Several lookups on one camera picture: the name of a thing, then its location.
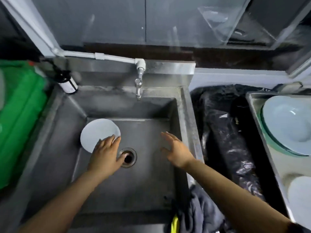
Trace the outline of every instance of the black sleeve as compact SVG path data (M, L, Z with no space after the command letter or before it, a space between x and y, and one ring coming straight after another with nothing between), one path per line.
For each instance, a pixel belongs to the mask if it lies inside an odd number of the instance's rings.
M291 223L288 226L287 233L311 233L311 231L297 223Z

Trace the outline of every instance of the yellow object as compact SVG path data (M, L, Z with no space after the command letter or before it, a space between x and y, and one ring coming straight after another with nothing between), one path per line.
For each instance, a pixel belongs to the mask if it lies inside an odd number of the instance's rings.
M178 233L178 232L179 232L179 220L177 215L175 215L171 225L171 233Z

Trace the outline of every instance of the bottle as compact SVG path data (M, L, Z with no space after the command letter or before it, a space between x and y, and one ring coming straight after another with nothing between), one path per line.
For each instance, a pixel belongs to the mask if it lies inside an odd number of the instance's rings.
M53 69L55 71L55 76L52 78L55 82L57 82L64 92L68 94L73 94L78 90L78 85L75 80L71 76L70 70L61 70L57 67L53 61L47 61L52 64Z

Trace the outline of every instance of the sink drain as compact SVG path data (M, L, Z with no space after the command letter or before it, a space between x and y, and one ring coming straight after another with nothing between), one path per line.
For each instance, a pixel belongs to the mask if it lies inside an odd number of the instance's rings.
M137 154L135 150L133 150L132 148L124 148L119 152L119 155L122 155L122 154L127 154L127 156L125 157L124 162L121 167L128 168L135 164L137 160Z

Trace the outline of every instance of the faucet spout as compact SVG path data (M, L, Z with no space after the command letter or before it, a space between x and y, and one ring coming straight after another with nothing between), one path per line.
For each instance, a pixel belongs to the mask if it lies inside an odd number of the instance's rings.
M138 100L141 99L141 88L142 88L142 76L144 74L144 69L143 68L138 68L138 78L135 79L135 86L136 86L136 97Z

